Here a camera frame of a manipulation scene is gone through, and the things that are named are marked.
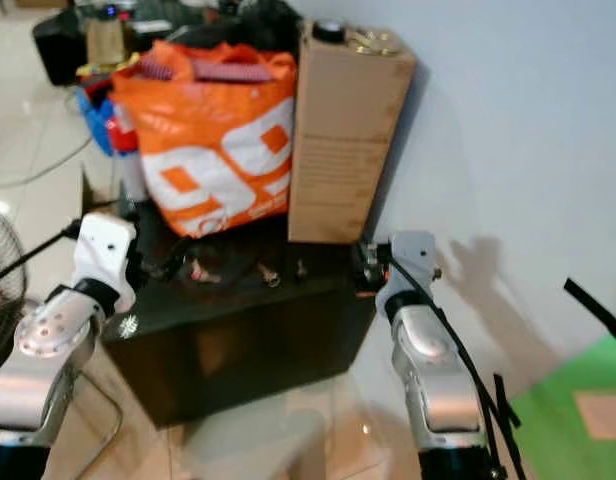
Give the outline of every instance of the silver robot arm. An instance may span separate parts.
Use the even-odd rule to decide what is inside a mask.
[[[432,297],[435,241],[425,232],[397,233],[392,257]],[[504,478],[490,468],[484,415],[472,377],[423,295],[392,265],[376,297],[388,318],[392,363],[405,386],[406,408],[424,480]]]
[[[20,321],[0,368],[0,446],[54,443],[75,373],[92,355],[107,318],[135,301],[126,268],[136,235],[132,224],[116,217],[83,218],[71,286]]]

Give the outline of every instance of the green mat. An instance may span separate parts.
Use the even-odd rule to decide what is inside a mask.
[[[616,441],[590,437],[576,392],[616,392],[616,341],[606,338],[512,402],[515,431],[539,480],[616,480]]]

